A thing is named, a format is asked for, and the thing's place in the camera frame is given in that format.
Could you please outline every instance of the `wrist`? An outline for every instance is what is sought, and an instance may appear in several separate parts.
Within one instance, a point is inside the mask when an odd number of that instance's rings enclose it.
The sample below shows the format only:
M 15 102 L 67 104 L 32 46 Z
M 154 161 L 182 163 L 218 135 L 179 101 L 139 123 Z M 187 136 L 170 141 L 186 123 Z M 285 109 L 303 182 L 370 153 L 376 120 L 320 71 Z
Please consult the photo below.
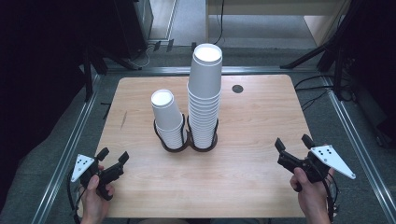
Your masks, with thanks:
M 94 218 L 94 217 L 83 217 L 81 220 L 81 224 L 100 224 L 102 221 L 100 218 Z
M 307 224 L 330 224 L 329 215 L 326 212 L 317 212 L 315 214 L 305 214 Z

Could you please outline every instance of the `black hole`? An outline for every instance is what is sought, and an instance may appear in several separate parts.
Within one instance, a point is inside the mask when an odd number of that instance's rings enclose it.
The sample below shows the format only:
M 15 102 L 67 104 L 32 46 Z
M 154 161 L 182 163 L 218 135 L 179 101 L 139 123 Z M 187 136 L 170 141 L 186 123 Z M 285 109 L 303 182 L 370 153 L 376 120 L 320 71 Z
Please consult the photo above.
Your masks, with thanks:
M 241 85 L 234 85 L 233 86 L 233 92 L 241 93 L 242 91 L 244 91 L 244 88 Z

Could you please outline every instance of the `finger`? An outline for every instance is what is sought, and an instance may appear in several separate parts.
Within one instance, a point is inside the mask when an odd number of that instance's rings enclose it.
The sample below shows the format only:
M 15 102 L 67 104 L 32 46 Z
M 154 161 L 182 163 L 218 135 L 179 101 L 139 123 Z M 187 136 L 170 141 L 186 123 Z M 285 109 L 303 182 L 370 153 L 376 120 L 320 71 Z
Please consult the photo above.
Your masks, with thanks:
M 99 176 L 98 175 L 93 175 L 90 179 L 90 183 L 88 183 L 87 190 L 96 190 L 96 188 L 99 185 Z
M 304 187 L 307 183 L 310 183 L 306 173 L 300 167 L 294 168 L 294 175 L 297 177 L 297 181 Z
M 295 175 L 292 176 L 291 179 L 290 179 L 291 187 L 296 189 L 297 188 L 297 183 L 298 183 L 297 176 L 295 176 Z
M 330 175 L 334 175 L 334 172 L 335 172 L 334 169 L 333 169 L 333 168 L 330 168 L 329 174 L 330 174 Z
M 298 182 L 297 177 L 295 175 L 291 177 L 290 185 L 294 189 L 294 191 L 296 191 L 296 192 L 300 192 L 301 190 L 303 190 L 303 187 Z
M 116 191 L 112 185 L 106 185 L 106 190 L 108 191 L 108 196 L 114 195 L 114 192 Z

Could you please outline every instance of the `black stand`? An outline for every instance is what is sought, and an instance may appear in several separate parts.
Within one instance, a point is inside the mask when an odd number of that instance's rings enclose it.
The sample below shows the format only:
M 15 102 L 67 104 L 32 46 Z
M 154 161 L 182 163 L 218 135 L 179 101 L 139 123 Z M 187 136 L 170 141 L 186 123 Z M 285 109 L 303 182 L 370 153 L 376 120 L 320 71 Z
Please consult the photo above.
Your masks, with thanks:
M 181 135 L 181 142 L 184 143 L 184 144 L 183 144 L 181 147 L 175 148 L 175 149 L 172 149 L 172 148 L 168 147 L 168 146 L 165 144 L 165 142 L 163 141 L 163 139 L 161 138 L 160 134 L 159 134 L 158 131 L 157 131 L 157 125 L 155 125 L 155 120 L 154 120 L 154 123 L 153 123 L 153 125 L 154 125 L 154 131 L 155 131 L 155 133 L 157 134 L 157 136 L 160 138 L 161 144 L 163 145 L 163 148 L 164 148 L 166 151 L 168 151 L 168 152 L 180 152 L 180 151 L 186 149 L 186 147 L 190 145 L 190 141 L 189 141 L 189 140 L 190 140 L 190 133 L 189 133 L 189 132 L 187 132 L 187 140 L 184 141 L 185 139 L 184 139 L 183 131 L 184 131 L 184 124 L 186 123 L 186 119 L 185 119 L 185 117 L 184 117 L 184 114 L 182 115 L 182 117 L 183 117 L 183 124 L 181 125 L 181 128 L 180 128 L 180 135 Z
M 320 58 L 317 69 L 319 72 L 327 72 L 329 71 L 332 64 L 335 62 L 335 71 L 334 71 L 334 92 L 339 100 L 341 97 L 341 77 L 342 77 L 342 68 L 343 68 L 343 60 L 344 60 L 344 49 L 343 46 L 345 43 L 345 39 L 350 35 L 347 31 L 351 27 L 351 23 L 355 18 L 358 9 L 361 6 L 362 0 L 352 0 L 349 6 L 349 11 L 341 22 L 335 34 L 332 38 L 324 43 L 322 46 L 311 50 L 301 58 L 296 61 L 286 64 L 280 65 L 281 69 L 293 69 L 296 66 L 308 61 L 309 59 L 317 56 L 321 52 L 324 52 L 322 57 Z
M 103 58 L 109 58 L 111 61 L 118 63 L 128 70 L 137 70 L 132 65 L 113 55 L 112 53 L 93 46 L 90 43 L 86 44 L 84 49 L 84 75 L 86 80 L 85 102 L 87 102 L 93 94 L 91 64 L 98 74 L 105 75 L 107 73 L 108 68 Z
M 184 142 L 185 139 L 184 139 L 183 131 L 184 131 L 184 124 L 186 123 L 186 120 L 185 120 L 184 114 L 182 116 L 183 116 L 183 124 L 181 125 L 181 128 L 180 128 L 180 135 L 181 135 L 182 142 Z M 218 127 L 219 127 L 219 120 L 216 121 L 216 126 L 214 128 L 213 137 L 212 137 L 212 144 L 210 145 L 210 147 L 207 147 L 207 148 L 199 148 L 199 147 L 197 147 L 194 144 L 194 138 L 192 136 L 191 126 L 190 126 L 190 123 L 189 123 L 189 117 L 187 117 L 187 125 L 189 126 L 189 130 L 190 131 L 187 132 L 187 140 L 186 140 L 186 142 L 184 142 L 183 146 L 181 146 L 179 148 L 172 149 L 172 148 L 169 148 L 165 144 L 165 142 L 161 138 L 160 134 L 158 133 L 157 126 L 155 125 L 155 120 L 154 120 L 154 123 L 153 123 L 155 133 L 160 138 L 161 144 L 163 145 L 163 148 L 166 151 L 168 151 L 168 152 L 180 152 L 180 151 L 186 149 L 186 147 L 188 147 L 188 146 L 192 147 L 192 149 L 194 149 L 195 151 L 198 151 L 198 152 L 207 152 L 207 151 L 210 151 L 213 148 L 215 148 L 215 146 L 216 146 L 216 144 L 218 142 L 217 130 L 218 130 Z
M 216 126 L 215 126 L 215 129 L 214 129 L 214 131 L 213 131 L 212 144 L 210 145 L 210 147 L 207 147 L 207 148 L 199 148 L 199 147 L 197 147 L 197 146 L 194 144 L 194 137 L 192 136 L 192 129 L 191 129 L 191 126 L 190 126 L 190 123 L 189 123 L 189 117 L 187 117 L 187 125 L 189 125 L 189 130 L 190 130 L 190 133 L 191 133 L 191 147 L 192 147 L 195 151 L 199 151 L 199 152 L 207 152 L 207 151 L 210 151 L 210 150 L 212 150 L 212 149 L 216 146 L 216 144 L 218 143 L 217 130 L 218 130 L 218 127 L 219 127 L 219 119 L 216 121 Z

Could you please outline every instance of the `tripod leg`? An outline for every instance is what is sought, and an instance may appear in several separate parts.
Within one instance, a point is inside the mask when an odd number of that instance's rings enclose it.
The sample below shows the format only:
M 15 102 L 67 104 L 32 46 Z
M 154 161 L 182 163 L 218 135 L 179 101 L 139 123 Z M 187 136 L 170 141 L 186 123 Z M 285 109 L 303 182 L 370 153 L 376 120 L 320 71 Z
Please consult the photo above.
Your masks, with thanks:
M 119 65 L 121 65 L 122 67 L 128 69 L 128 70 L 136 70 L 132 65 L 128 64 L 127 62 L 125 62 L 124 60 L 122 60 L 121 58 L 113 55 L 112 53 L 101 49 L 99 47 L 94 46 L 94 49 L 96 51 L 98 51 L 100 54 L 102 54 L 103 56 L 108 57 L 110 60 L 112 60 L 115 63 L 118 63 Z
M 311 58 L 317 56 L 318 54 L 320 54 L 321 52 L 323 52 L 326 47 L 328 46 L 328 43 L 323 44 L 322 46 L 311 50 L 310 52 L 306 53 L 303 57 L 297 59 L 296 61 L 292 62 L 292 63 L 288 63 L 286 65 L 280 65 L 279 68 L 282 69 L 292 69 L 295 68 L 296 66 L 310 60 Z
M 337 61 L 335 62 L 335 71 L 334 71 L 334 93 L 337 96 L 339 101 L 343 100 L 341 95 L 341 79 L 343 76 L 343 60 L 344 60 L 344 51 L 342 48 L 338 50 Z
M 88 45 L 84 49 L 84 75 L 85 75 L 85 102 L 87 102 L 93 94 L 91 63 L 90 63 Z

